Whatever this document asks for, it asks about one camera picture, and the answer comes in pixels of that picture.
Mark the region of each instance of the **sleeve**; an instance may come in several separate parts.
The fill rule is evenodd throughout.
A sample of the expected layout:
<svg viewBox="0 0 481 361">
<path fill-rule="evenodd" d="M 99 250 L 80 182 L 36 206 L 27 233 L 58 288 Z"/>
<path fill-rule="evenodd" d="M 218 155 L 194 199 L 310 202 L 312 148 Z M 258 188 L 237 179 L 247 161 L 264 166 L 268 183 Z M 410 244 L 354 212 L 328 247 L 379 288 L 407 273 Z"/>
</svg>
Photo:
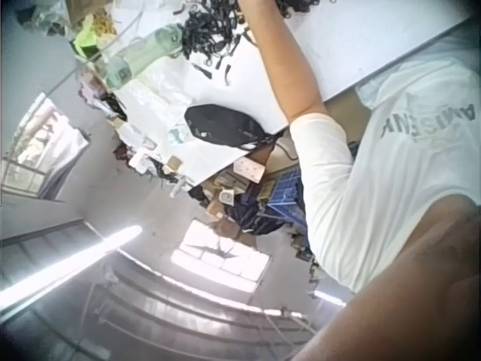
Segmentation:
<svg viewBox="0 0 481 361">
<path fill-rule="evenodd" d="M 299 156 L 311 244 L 327 236 L 352 169 L 346 133 L 331 117 L 307 114 L 291 125 Z"/>
</svg>

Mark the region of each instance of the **window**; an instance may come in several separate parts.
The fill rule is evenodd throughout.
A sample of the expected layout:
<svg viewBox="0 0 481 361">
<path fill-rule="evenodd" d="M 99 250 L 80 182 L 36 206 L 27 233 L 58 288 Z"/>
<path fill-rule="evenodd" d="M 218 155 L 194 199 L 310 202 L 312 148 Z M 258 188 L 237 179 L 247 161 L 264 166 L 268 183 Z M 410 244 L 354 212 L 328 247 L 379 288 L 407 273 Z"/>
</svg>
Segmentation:
<svg viewBox="0 0 481 361">
<path fill-rule="evenodd" d="M 202 222 L 193 220 L 172 262 L 219 284 L 253 292 L 269 256 L 219 237 Z"/>
<path fill-rule="evenodd" d="M 59 171 L 65 175 L 69 163 L 88 146 L 43 93 L 23 117 L 14 139 L 13 148 L 2 157 L 2 190 L 35 198 L 50 198 L 41 196 L 48 183 L 59 179 Z"/>
</svg>

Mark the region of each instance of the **black bag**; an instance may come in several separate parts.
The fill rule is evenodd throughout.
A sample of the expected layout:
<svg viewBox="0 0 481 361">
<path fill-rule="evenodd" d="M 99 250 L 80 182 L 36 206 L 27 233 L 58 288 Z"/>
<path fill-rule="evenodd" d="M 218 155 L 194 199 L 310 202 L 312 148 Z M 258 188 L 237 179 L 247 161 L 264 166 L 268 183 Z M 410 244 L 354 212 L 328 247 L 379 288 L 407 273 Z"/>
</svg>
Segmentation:
<svg viewBox="0 0 481 361">
<path fill-rule="evenodd" d="M 184 118 L 196 138 L 212 144 L 253 150 L 277 140 L 277 136 L 265 133 L 252 117 L 219 105 L 190 107 Z"/>
<path fill-rule="evenodd" d="M 276 213 L 269 207 L 261 212 L 262 207 L 257 200 L 261 188 L 260 184 L 252 184 L 245 193 L 234 197 L 234 205 L 224 205 L 225 214 L 251 235 L 268 235 L 286 223 L 274 217 Z"/>
</svg>

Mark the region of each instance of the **green bottle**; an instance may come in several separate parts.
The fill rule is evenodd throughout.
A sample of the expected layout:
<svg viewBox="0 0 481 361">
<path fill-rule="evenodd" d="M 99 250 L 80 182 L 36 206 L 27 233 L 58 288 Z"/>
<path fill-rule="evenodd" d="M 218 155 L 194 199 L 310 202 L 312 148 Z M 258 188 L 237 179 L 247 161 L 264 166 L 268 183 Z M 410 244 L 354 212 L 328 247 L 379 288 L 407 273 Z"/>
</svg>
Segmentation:
<svg viewBox="0 0 481 361">
<path fill-rule="evenodd" d="M 164 26 L 109 58 L 101 65 L 100 75 L 110 90 L 120 89 L 157 59 L 179 51 L 181 41 L 182 29 L 178 25 Z"/>
</svg>

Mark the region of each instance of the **yellow item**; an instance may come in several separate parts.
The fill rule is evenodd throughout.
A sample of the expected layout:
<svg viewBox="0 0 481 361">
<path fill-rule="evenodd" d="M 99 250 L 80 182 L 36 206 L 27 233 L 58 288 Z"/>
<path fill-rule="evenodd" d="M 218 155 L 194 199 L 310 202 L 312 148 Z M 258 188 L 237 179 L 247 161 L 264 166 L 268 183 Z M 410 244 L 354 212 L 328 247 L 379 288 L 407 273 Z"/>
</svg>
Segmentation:
<svg viewBox="0 0 481 361">
<path fill-rule="evenodd" d="M 116 35 L 117 31 L 113 27 L 113 21 L 110 14 L 103 8 L 98 9 L 93 14 L 93 29 L 98 37 L 102 35 Z"/>
<path fill-rule="evenodd" d="M 96 47 L 97 35 L 93 30 L 93 15 L 87 15 L 83 20 L 83 28 L 78 33 L 74 40 L 75 50 L 86 58 L 85 53 L 82 51 L 83 47 Z"/>
</svg>

